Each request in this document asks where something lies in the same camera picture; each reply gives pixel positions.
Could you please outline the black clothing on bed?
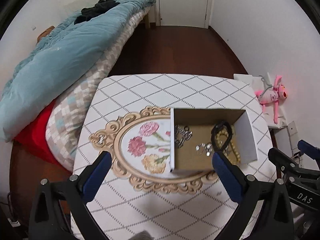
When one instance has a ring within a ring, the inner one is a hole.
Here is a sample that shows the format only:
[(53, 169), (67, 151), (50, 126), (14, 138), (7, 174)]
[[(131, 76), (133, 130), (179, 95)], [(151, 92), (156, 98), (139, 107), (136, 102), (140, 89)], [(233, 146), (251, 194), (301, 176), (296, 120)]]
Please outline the black clothing on bed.
[(119, 4), (120, 2), (116, 2), (115, 0), (99, 0), (93, 7), (83, 8), (81, 10), (81, 15), (75, 19), (74, 24), (88, 22), (91, 19), (108, 12)]

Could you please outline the white wall power strip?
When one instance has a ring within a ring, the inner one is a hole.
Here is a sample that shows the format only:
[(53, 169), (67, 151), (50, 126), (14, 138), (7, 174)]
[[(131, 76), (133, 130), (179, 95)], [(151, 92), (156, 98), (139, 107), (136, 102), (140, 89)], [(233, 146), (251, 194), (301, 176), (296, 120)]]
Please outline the white wall power strip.
[(299, 165), (302, 165), (302, 153), (298, 149), (298, 142), (300, 141), (297, 126), (294, 121), (290, 122), (287, 126), (287, 132), (289, 135), (291, 158)]

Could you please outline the pink panther plush toy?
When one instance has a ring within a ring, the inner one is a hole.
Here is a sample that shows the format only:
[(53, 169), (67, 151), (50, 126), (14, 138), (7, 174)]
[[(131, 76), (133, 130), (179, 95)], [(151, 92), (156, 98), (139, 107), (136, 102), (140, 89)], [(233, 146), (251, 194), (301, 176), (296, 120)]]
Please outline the pink panther plush toy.
[(255, 96), (259, 104), (262, 107), (262, 112), (266, 112), (267, 106), (273, 106), (273, 123), (278, 124), (278, 112), (279, 112), (279, 104), (283, 102), (288, 97), (288, 92), (285, 86), (281, 83), (282, 76), (276, 75), (274, 84), (268, 84), (265, 79), (262, 77), (261, 80), (267, 84), (267, 87), (263, 90), (256, 90)]

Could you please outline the white door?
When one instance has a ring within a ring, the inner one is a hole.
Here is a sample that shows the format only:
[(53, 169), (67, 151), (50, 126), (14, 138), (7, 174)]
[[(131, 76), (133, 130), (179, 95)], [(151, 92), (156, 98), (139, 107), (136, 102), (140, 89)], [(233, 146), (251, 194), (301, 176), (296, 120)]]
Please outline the white door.
[(208, 28), (213, 0), (157, 0), (157, 26)]

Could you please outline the light blue quilt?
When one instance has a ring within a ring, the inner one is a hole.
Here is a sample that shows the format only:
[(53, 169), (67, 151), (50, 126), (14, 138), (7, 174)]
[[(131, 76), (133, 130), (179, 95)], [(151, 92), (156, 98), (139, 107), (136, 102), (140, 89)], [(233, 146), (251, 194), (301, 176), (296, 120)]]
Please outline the light blue quilt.
[(75, 16), (44, 37), (15, 69), (1, 98), (1, 141), (9, 142), (75, 81), (119, 37), (130, 17), (156, 0), (117, 0), (118, 5), (88, 22)]

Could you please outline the checkered mattress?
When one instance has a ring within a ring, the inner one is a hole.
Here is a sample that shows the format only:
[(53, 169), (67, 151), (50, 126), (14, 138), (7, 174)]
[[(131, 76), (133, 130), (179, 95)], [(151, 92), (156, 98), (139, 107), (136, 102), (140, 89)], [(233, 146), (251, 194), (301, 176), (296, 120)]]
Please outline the checkered mattress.
[(97, 62), (54, 103), (45, 139), (54, 159), (66, 170), (73, 170), (81, 129), (99, 83), (108, 76), (123, 46), (149, 11), (150, 7), (146, 7), (133, 14)]

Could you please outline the white cardboard box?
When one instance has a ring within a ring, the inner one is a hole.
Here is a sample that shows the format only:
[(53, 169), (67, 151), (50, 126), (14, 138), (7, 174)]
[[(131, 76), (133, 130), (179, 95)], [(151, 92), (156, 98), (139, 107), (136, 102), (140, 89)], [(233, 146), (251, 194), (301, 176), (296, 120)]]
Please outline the white cardboard box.
[(257, 141), (246, 110), (173, 108), (170, 126), (171, 172), (210, 171), (217, 151), (234, 164), (258, 159)]

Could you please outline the white patterned tablecloth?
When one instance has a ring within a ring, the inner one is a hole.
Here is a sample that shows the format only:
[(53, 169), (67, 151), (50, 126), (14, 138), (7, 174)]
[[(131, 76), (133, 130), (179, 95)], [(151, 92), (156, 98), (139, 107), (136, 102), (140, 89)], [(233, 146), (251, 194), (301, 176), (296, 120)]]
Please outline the white patterned tablecloth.
[(249, 84), (223, 77), (142, 74), (107, 77), (93, 97), (81, 131), (73, 172), (109, 151), (112, 168), (87, 204), (110, 239), (147, 231), (154, 239), (214, 239), (236, 209), (214, 172), (170, 169), (170, 109), (239, 109), (250, 122), (235, 145), (253, 146), (256, 161), (241, 164), (261, 181), (276, 176), (261, 107)]

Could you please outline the red bed sheet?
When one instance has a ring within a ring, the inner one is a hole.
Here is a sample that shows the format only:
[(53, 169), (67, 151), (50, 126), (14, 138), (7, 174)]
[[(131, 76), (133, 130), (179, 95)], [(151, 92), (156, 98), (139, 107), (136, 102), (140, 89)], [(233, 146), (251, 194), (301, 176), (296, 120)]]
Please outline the red bed sheet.
[(29, 154), (69, 172), (69, 170), (64, 168), (53, 156), (46, 141), (46, 126), (55, 102), (56, 100), (54, 99), (48, 106), (46, 106), (34, 121), (14, 137), (14, 141), (21, 144), (23, 149)]

